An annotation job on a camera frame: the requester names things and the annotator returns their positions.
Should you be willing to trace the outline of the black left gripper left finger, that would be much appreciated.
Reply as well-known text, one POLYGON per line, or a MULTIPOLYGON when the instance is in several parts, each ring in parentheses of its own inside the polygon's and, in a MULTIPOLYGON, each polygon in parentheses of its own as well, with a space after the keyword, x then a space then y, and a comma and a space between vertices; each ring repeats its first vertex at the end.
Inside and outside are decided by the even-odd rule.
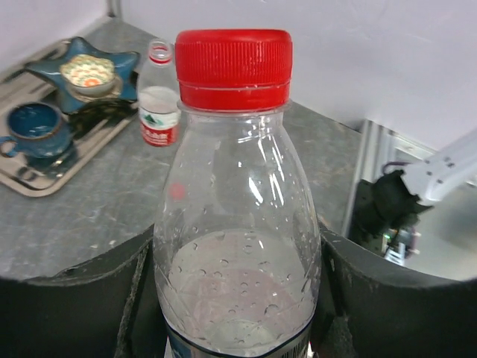
POLYGON ((1 279, 2 357, 163 357, 152 230, 53 277, 1 279))

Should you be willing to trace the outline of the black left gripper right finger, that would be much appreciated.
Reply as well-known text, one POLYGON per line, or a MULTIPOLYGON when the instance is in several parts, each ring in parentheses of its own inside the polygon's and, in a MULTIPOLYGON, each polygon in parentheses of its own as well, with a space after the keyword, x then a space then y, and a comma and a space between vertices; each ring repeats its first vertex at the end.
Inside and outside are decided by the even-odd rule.
POLYGON ((389 263, 324 224, 311 345, 320 357, 475 357, 476 280, 389 263))

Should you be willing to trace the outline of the clear bottle red cap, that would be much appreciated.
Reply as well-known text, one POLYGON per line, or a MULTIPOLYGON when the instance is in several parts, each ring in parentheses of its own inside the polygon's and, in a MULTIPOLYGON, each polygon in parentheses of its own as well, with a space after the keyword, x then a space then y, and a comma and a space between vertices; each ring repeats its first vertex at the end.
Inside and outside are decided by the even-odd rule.
POLYGON ((154 223, 154 274, 175 357, 305 357, 320 285, 312 193, 284 107, 183 107, 154 223), (169 196, 173 183, 183 200, 169 196))

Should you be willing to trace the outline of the clear bottle red label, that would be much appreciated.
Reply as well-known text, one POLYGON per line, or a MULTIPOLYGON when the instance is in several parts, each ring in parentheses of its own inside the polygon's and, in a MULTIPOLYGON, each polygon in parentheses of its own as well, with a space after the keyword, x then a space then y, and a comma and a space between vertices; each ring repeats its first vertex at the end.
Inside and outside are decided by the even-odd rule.
POLYGON ((148 46, 136 84, 140 132, 154 147, 172 145, 177 140, 181 111, 173 48, 156 38, 148 46))

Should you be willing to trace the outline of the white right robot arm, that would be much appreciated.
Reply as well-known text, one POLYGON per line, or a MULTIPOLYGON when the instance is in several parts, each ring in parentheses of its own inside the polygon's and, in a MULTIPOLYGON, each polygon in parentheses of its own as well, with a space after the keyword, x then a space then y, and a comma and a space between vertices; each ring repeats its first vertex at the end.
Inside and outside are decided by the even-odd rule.
POLYGON ((386 163, 374 182, 358 182, 348 238, 402 266, 415 252, 419 215, 475 173, 476 131, 420 162, 386 163))

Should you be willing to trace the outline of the silver metal tray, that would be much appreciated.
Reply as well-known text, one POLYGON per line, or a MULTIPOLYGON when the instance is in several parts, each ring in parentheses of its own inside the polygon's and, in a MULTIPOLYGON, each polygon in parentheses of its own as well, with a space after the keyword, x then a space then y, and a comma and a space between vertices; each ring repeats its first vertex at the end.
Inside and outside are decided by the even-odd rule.
POLYGON ((1 74, 1 182, 38 198, 77 174, 133 121, 139 59, 73 37, 1 74))

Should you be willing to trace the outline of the blue ceramic cup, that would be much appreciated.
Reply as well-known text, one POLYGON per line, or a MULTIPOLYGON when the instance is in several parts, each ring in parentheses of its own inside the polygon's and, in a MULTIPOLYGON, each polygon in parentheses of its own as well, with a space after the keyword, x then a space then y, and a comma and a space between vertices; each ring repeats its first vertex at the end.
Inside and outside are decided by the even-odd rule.
POLYGON ((46 159, 62 154, 72 143, 72 131, 62 113, 49 104, 29 102, 8 112, 5 123, 8 135, 1 144, 1 156, 13 158, 19 153, 28 157, 46 159))

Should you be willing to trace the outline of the small patterned bowl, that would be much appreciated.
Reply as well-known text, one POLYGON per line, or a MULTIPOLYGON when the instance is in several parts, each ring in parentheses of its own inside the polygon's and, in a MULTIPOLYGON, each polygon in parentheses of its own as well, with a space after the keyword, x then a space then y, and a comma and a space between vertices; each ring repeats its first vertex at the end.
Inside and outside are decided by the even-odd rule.
POLYGON ((113 61, 89 54, 75 55, 60 66, 60 74, 75 92, 89 97, 109 93, 116 76, 113 61))

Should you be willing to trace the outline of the blue star-shaped dish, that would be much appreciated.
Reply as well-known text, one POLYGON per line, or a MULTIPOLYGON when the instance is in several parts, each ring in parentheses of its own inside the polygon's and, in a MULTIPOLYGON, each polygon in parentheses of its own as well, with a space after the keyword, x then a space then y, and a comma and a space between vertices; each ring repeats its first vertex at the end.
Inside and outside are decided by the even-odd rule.
POLYGON ((71 115, 95 101, 137 101, 132 75, 139 63, 135 51, 109 53, 73 37, 55 59, 25 64, 25 70, 57 89, 57 106, 71 115))

